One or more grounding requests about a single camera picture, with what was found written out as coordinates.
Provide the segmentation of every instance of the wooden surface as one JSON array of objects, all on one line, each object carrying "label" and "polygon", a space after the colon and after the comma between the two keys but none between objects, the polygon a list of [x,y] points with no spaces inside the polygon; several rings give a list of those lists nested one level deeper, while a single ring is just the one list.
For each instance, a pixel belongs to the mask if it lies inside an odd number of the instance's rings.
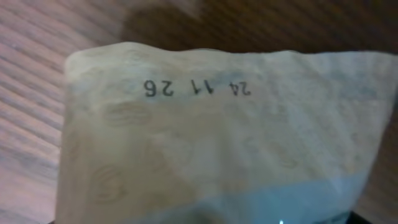
[{"label": "wooden surface", "polygon": [[[0,224],[53,219],[65,57],[131,40],[169,50],[398,53],[398,1],[0,0]],[[356,211],[398,223],[398,113]]]}]

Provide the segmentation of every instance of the plastic bag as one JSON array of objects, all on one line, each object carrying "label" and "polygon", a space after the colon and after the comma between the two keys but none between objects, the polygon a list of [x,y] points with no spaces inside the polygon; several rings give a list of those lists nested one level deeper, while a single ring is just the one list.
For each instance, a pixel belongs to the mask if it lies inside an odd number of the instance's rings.
[{"label": "plastic bag", "polygon": [[73,54],[56,223],[344,223],[397,71],[376,52]]}]

